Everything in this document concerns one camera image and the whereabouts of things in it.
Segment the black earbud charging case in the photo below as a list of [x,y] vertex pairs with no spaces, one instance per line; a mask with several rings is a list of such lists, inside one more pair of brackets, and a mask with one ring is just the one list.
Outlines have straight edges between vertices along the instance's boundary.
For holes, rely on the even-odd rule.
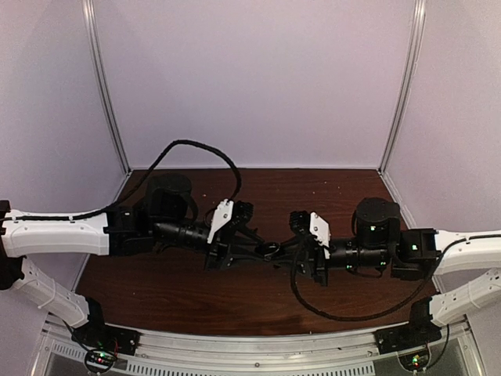
[[281,246],[279,243],[268,242],[258,245],[254,252],[259,255],[262,259],[270,262],[277,254],[279,254]]

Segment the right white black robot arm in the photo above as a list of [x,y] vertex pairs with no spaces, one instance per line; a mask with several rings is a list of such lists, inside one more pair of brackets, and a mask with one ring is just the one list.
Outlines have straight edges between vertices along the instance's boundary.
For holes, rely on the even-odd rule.
[[[389,268],[393,278],[420,282],[408,298],[394,307],[364,316],[365,321],[375,320],[405,305],[411,306],[408,323],[375,332],[381,354],[435,342],[441,339],[443,327],[500,300],[498,231],[402,230],[399,205],[379,197],[359,202],[351,217],[351,238],[331,238],[328,223],[314,212],[291,212],[290,229],[294,238],[276,246],[267,259],[290,267],[290,286],[295,298],[318,316],[343,320],[313,307],[301,297],[296,283],[299,273],[326,286],[332,269],[354,273],[360,268],[379,272]],[[414,299],[432,278],[474,268],[484,269],[485,273],[450,292]]]

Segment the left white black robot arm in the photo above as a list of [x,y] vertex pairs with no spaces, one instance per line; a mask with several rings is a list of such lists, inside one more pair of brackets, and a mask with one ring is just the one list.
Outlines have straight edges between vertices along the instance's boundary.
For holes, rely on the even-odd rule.
[[223,200],[211,223],[198,222],[192,184],[181,174],[153,177],[144,198],[132,207],[102,214],[43,216],[12,210],[1,202],[1,288],[24,293],[69,327],[83,345],[125,351],[115,329],[106,325],[101,305],[77,295],[43,273],[28,255],[83,253],[129,257],[184,248],[205,254],[206,269],[230,267],[241,260],[268,261],[265,241],[247,228],[253,206]]

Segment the right circuit board with leds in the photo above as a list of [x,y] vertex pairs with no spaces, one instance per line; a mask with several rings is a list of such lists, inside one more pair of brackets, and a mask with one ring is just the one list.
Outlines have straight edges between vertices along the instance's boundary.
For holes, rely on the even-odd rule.
[[407,352],[398,355],[401,367],[408,372],[420,372],[424,370],[431,361],[431,354],[426,349],[415,352]]

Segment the circuit board with leds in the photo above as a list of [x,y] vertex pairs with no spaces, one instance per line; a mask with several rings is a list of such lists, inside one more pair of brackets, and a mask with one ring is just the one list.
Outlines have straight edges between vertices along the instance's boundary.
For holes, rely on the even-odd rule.
[[117,361],[117,357],[105,350],[90,349],[84,357],[84,365],[93,373],[109,371]]
[[420,372],[424,370],[431,361],[431,354],[426,349],[415,352],[407,352],[398,355],[401,367],[408,372]]

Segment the left circuit board with leds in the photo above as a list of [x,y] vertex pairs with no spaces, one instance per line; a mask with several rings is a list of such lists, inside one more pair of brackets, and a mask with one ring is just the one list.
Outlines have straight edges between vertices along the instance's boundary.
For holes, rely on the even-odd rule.
[[84,357],[84,365],[93,373],[109,371],[117,361],[117,357],[105,350],[90,349]]

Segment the aluminium front rail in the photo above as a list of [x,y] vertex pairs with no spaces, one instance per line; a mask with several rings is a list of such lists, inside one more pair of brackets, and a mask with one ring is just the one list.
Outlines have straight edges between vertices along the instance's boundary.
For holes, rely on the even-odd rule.
[[425,375],[484,375],[467,320],[442,339],[383,354],[375,329],[271,337],[203,336],[139,331],[132,355],[120,354],[110,375],[411,375],[404,362],[429,355]]

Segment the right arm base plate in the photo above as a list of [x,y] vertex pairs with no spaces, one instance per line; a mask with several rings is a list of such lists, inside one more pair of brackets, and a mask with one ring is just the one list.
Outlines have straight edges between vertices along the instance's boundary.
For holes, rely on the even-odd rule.
[[374,338],[379,354],[384,355],[436,342],[442,338],[442,332],[440,328],[436,327],[416,329],[405,324],[377,330],[374,332]]

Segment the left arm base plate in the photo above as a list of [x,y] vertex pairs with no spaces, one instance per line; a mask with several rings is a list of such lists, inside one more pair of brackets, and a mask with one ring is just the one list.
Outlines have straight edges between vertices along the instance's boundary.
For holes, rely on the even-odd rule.
[[106,326],[104,331],[74,329],[72,339],[90,349],[104,349],[111,353],[134,356],[140,333],[121,327]]

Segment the right aluminium frame post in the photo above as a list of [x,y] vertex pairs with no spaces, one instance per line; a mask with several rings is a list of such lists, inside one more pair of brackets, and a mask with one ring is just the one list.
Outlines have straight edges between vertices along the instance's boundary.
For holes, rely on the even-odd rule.
[[412,88],[413,76],[416,72],[416,67],[420,57],[420,50],[424,36],[424,28],[426,23],[426,8],[427,1],[416,0],[414,2],[413,17],[409,36],[409,44],[405,58],[404,71],[402,73],[402,81],[398,91],[398,98],[395,105],[395,111],[391,121],[390,132],[387,137],[387,142],[384,148],[383,157],[381,158],[378,172],[384,175],[388,169],[397,143],[398,134],[402,126],[405,109],[409,101],[409,96]]

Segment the aluminium frame post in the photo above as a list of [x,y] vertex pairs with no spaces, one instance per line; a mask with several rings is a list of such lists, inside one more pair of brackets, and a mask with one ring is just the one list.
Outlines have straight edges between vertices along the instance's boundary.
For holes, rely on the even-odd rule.
[[125,175],[127,175],[131,172],[131,168],[125,153],[123,140],[121,138],[116,114],[114,112],[114,105],[111,99],[109,85],[106,79],[103,54],[100,48],[99,32],[96,22],[95,5],[92,0],[83,0],[81,4],[84,23],[88,34],[92,65],[96,76],[96,84],[103,108],[106,126],[109,130],[111,142],[117,154],[119,165],[121,166],[121,171]]
[[404,71],[402,73],[402,81],[398,91],[398,98],[395,105],[395,111],[391,121],[390,132],[387,137],[387,142],[384,148],[383,157],[381,158],[378,172],[384,175],[388,169],[397,143],[398,134],[402,126],[405,109],[409,101],[409,96],[412,88],[413,76],[416,72],[416,67],[420,57],[420,50],[424,36],[424,28],[426,23],[426,8],[427,1],[416,0],[414,2],[413,17],[409,36],[409,44],[405,58]]

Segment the left aluminium frame post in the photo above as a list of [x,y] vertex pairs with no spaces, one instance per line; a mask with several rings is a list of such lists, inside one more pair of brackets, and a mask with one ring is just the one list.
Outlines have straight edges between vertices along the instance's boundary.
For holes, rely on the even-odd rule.
[[99,32],[96,22],[95,5],[92,0],[83,0],[81,4],[84,23],[88,34],[92,65],[96,76],[96,84],[103,108],[106,126],[109,130],[111,142],[117,154],[119,165],[121,166],[121,171],[125,175],[127,175],[131,172],[131,168],[125,153],[123,140],[121,138],[116,114],[114,112],[114,105],[111,99],[109,85],[106,79],[103,54],[100,48]]

